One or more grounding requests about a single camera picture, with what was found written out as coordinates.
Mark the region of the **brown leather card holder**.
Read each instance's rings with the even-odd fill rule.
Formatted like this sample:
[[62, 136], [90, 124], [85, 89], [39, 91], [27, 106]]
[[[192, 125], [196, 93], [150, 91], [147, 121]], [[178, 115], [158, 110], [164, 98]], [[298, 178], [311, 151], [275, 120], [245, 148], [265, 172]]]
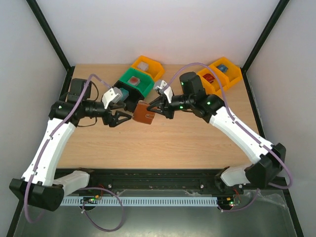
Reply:
[[138, 101], [138, 104], [133, 113], [132, 119], [136, 122], [151, 125], [155, 118], [155, 113], [148, 111], [149, 104], [143, 100]]

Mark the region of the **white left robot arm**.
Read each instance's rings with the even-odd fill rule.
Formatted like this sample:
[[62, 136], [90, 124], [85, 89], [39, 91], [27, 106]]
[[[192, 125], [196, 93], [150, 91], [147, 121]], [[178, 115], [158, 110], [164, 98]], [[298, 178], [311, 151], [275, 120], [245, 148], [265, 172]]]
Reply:
[[89, 173], [76, 170], [55, 179], [55, 171], [67, 141], [82, 118], [101, 118], [104, 125], [116, 127], [131, 119], [121, 112], [123, 94], [109, 87], [101, 101], [91, 100], [93, 82], [73, 79], [68, 92], [50, 110], [45, 136], [30, 166], [19, 179], [12, 179], [9, 188], [21, 201], [48, 211], [55, 211], [64, 197], [84, 188]]

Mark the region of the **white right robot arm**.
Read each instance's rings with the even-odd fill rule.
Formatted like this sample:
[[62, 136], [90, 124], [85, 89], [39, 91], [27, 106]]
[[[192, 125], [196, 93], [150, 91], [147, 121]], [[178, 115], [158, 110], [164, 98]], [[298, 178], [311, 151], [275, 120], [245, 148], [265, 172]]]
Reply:
[[266, 140], [236, 117], [219, 96], [207, 94], [195, 72], [182, 74], [180, 83], [183, 93], [174, 95], [164, 80], [156, 81], [154, 90], [159, 97], [149, 104], [147, 110], [167, 119], [172, 119], [175, 111], [189, 110], [227, 135], [249, 159], [247, 164], [224, 168], [215, 181], [216, 190], [224, 194], [239, 184], [251, 184], [259, 189], [272, 185], [283, 169], [285, 146]]

